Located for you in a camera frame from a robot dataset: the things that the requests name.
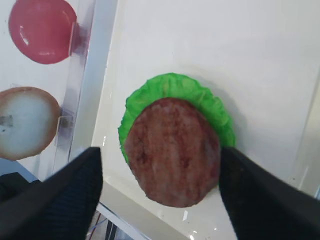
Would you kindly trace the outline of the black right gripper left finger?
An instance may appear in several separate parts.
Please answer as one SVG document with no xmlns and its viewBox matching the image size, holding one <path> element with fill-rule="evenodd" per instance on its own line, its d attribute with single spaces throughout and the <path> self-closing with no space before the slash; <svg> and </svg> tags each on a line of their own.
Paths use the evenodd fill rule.
<svg viewBox="0 0 320 240">
<path fill-rule="evenodd" d="M 2 240 L 84 240 L 103 187 L 102 157 L 89 147 L 66 167 L 0 206 Z"/>
</svg>

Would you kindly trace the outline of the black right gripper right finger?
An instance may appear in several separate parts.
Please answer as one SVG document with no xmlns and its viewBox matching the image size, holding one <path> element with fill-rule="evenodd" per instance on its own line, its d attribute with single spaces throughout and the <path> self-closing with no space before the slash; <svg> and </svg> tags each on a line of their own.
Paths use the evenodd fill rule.
<svg viewBox="0 0 320 240">
<path fill-rule="evenodd" d="M 318 240 L 320 202 L 234 147 L 221 150 L 219 191 L 239 240 Z"/>
</svg>

